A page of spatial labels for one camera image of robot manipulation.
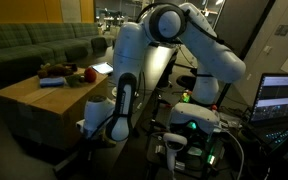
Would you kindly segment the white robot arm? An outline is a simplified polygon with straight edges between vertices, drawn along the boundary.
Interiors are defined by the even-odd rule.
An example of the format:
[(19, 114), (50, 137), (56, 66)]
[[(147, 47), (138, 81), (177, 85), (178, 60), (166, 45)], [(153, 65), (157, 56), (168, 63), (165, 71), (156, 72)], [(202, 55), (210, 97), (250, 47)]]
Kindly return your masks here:
[(113, 141), (128, 138), (132, 128), (132, 110), (140, 71), (145, 64), (158, 63), (145, 58), (150, 44), (180, 42), (194, 57), (196, 80), (191, 103), (178, 103), (170, 123), (195, 122), (207, 135), (219, 125), (217, 112), (210, 108), (219, 90), (218, 83), (239, 80), (245, 63), (220, 39), (204, 13), (194, 4), (154, 3), (143, 9), (134, 22), (124, 23), (117, 36), (113, 54), (116, 99), (94, 95), (85, 104), (84, 117), (76, 123), (84, 137), (91, 139), (100, 130)]

